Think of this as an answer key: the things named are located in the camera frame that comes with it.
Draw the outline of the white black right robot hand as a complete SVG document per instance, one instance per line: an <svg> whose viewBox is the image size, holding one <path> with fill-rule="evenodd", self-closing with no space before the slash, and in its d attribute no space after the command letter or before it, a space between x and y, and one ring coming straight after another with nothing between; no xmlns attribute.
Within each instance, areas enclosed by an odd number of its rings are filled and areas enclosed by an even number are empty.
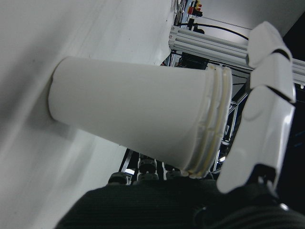
<svg viewBox="0 0 305 229"><path fill-rule="evenodd" d="M59 229L302 229L304 215L276 186L294 115L292 56L268 22L250 32L250 93L217 180L206 180L220 147L232 72L67 57L49 94L52 117L181 172L138 175L83 195Z"/></svg>

